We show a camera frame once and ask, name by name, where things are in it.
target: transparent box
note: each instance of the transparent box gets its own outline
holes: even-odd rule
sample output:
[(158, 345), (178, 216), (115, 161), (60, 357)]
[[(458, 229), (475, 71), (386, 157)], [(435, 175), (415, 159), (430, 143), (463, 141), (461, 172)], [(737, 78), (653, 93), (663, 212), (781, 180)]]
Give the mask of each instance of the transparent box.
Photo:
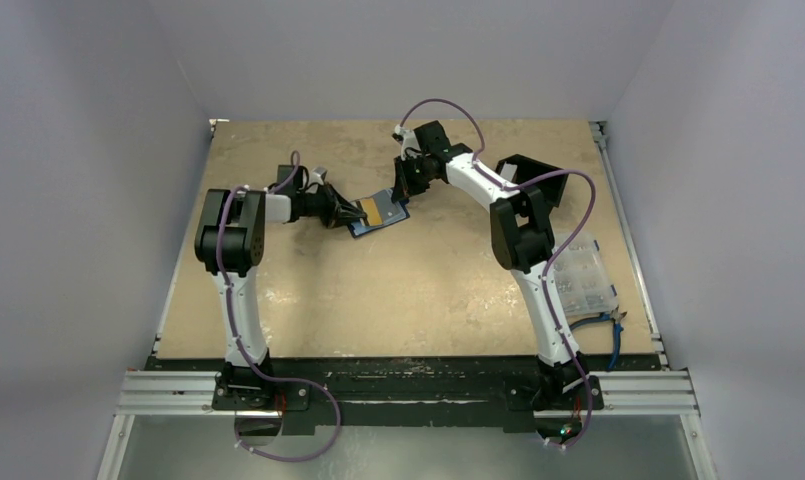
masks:
[[(558, 248), (569, 233), (556, 233)], [(589, 232), (580, 232), (552, 266), (561, 306), (568, 316), (610, 312), (619, 305), (617, 290), (602, 264), (599, 243)]]

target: wooden table surface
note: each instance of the wooden table surface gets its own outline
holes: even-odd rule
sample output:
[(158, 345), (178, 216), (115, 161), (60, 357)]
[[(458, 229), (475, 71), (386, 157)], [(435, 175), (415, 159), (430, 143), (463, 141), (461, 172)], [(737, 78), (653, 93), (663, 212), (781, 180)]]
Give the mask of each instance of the wooden table surface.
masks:
[[(409, 127), (422, 122), (412, 120)], [(444, 120), (453, 143), (472, 148), (469, 123)], [(222, 357), (225, 327), (210, 274), (193, 253), (199, 213), (209, 188), (275, 180), (276, 165), (298, 149), (302, 164), (328, 169), (327, 181), (352, 200), (393, 186), (390, 138), (395, 121), (221, 122), (211, 145), (194, 213), (167, 306), (159, 358)], [(622, 353), (650, 353), (649, 324), (603, 166), (583, 120), (481, 122), (482, 160), (514, 153), (577, 168), (595, 180), (596, 208), (587, 226), (601, 246), (608, 275), (627, 310)], [(570, 231), (584, 212), (587, 185), (571, 176), (556, 231)], [(464, 192), (432, 182), (411, 199), (411, 218), (353, 239), (317, 218), (267, 225), (258, 268), (258, 303), (272, 355), (418, 356), (529, 354), (535, 341), (528, 311), (510, 273), (493, 258), (487, 213)], [(585, 353), (609, 353), (609, 325), (575, 334)]]

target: blue pliers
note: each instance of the blue pliers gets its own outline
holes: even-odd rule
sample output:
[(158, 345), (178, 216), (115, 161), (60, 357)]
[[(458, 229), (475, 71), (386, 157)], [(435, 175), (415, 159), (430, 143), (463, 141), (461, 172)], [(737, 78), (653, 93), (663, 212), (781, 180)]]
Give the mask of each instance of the blue pliers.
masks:
[(623, 332), (621, 322), (627, 313), (628, 312), (620, 313), (620, 308), (617, 307), (610, 313), (600, 313), (595, 317), (583, 318), (570, 324), (570, 330), (575, 330), (592, 323), (613, 322), (614, 348), (611, 351), (611, 360), (608, 362), (608, 367), (605, 369), (606, 371), (610, 372), (614, 370), (614, 366), (617, 365), (617, 359), (620, 357), (620, 334)]

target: white wall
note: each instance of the white wall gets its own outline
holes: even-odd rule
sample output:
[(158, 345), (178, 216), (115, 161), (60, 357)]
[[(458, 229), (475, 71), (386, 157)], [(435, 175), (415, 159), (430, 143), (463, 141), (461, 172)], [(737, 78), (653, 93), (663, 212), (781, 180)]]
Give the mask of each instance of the white wall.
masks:
[(394, 118), (431, 96), (481, 117), (604, 119), (672, 4), (150, 1), (206, 113), (238, 120)]
[(0, 0), (0, 478), (94, 478), (207, 150), (143, 0)]
[(805, 0), (677, 0), (611, 158), (722, 478), (805, 478)]

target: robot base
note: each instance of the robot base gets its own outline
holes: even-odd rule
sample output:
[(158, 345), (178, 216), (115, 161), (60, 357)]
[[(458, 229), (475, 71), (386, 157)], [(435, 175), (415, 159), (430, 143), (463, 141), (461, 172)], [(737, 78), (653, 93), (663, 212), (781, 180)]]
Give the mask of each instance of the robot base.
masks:
[[(269, 352), (258, 368), (273, 375)], [(307, 410), (309, 395), (298, 383), (272, 383), (258, 377), (249, 367), (235, 367), (225, 362), (217, 375), (213, 410), (229, 412), (245, 410), (276, 410), (277, 402), (287, 405), (288, 411)]]
[[(592, 373), (603, 371), (608, 355), (585, 355), (584, 362)], [(270, 360), (279, 377), (307, 378), (326, 386), (340, 402), (346, 425), (397, 427), (496, 427), (506, 433), (541, 433), (557, 436), (560, 427), (569, 423), (576, 398), (586, 409), (585, 391), (581, 384), (552, 400), (540, 410), (562, 411), (558, 422), (542, 424), (535, 418), (533, 406), (540, 390), (541, 370), (535, 355), (467, 356), (467, 357), (351, 357), (351, 358), (276, 358)], [(622, 355), (618, 370), (660, 370), (657, 355)], [(217, 371), (228, 369), (222, 359), (162, 360), (150, 357), (147, 370), (153, 371)], [(276, 384), (270, 396), (244, 395), (245, 390), (226, 391), (220, 378), (215, 394), (216, 409), (252, 411), (275, 409), (275, 393), (283, 393), (287, 401), (282, 435), (311, 435), (318, 425), (333, 425), (334, 412), (319, 391), (298, 383)], [(599, 382), (590, 376), (594, 409), (604, 408)], [(269, 407), (259, 408), (267, 402)]]

